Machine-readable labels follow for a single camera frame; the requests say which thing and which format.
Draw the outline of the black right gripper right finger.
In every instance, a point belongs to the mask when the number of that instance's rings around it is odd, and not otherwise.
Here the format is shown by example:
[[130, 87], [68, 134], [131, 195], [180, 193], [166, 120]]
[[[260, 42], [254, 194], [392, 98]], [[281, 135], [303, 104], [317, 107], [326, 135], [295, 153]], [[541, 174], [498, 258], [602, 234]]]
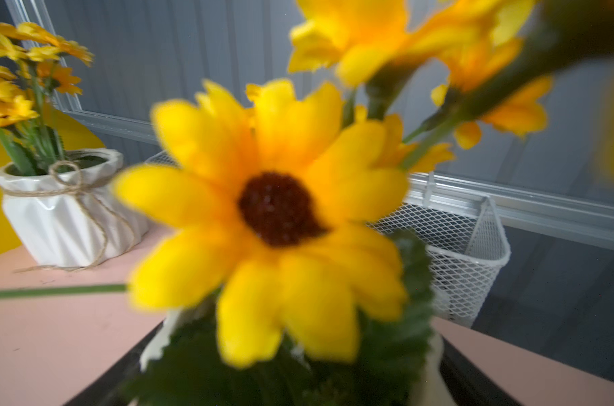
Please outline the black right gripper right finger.
[[457, 405], [521, 406], [448, 340], [442, 338], [442, 343], [439, 371]]

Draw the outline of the yellow wooden shelf unit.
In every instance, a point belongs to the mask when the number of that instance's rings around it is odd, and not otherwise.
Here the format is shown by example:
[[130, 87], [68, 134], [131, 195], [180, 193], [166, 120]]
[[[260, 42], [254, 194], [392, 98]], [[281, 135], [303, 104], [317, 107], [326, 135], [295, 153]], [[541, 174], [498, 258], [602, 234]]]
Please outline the yellow wooden shelf unit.
[[[523, 405], [614, 405], [614, 248], [506, 225], [513, 254], [472, 326], [438, 333]], [[163, 313], [124, 294], [0, 301], [0, 405], [63, 405]]]

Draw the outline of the shelf sunflower pot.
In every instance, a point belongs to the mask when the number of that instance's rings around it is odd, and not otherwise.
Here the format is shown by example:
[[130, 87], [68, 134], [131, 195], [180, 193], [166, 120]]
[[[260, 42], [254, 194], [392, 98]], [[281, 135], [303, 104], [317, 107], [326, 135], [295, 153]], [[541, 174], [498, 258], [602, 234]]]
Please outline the shelf sunflower pot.
[[289, 78], [249, 84], [251, 107], [213, 81], [151, 109], [173, 166], [93, 180], [45, 123], [60, 66], [86, 47], [0, 23], [0, 141], [8, 171], [49, 181], [6, 201], [68, 196], [126, 224], [96, 190], [171, 228], [122, 284], [4, 289], [0, 299], [124, 292], [167, 311], [136, 374], [139, 405], [452, 405], [424, 242], [380, 233], [413, 173], [469, 149], [480, 123], [543, 130], [553, 76], [614, 57], [614, 1], [446, 1], [410, 30], [404, 1], [301, 1], [288, 72], [334, 68], [304, 98]]
[[0, 22], [1, 208], [38, 268], [76, 271], [132, 250], [149, 225], [110, 192], [120, 152], [65, 146], [57, 99], [81, 93], [67, 57], [94, 59], [40, 25]]

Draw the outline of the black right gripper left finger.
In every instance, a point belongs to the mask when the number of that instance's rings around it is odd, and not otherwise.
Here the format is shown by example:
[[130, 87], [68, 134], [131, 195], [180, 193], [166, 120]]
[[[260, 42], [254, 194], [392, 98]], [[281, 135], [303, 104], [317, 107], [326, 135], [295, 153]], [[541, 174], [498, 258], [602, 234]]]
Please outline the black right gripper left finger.
[[122, 393], [122, 387], [125, 382], [139, 374], [141, 355], [146, 345], [151, 342], [162, 326], [163, 322], [161, 321], [98, 379], [66, 402], [65, 406], [129, 405], [131, 401]]

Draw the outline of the white mesh desk organizer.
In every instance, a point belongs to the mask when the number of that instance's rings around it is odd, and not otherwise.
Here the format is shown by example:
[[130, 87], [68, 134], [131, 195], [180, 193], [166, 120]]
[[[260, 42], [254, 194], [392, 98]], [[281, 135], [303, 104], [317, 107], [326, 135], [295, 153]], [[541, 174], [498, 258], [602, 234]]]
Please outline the white mesh desk organizer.
[[380, 233], [406, 230], [426, 244], [435, 314], [470, 328], [511, 257], [496, 203], [486, 194], [415, 175], [402, 206], [373, 223]]

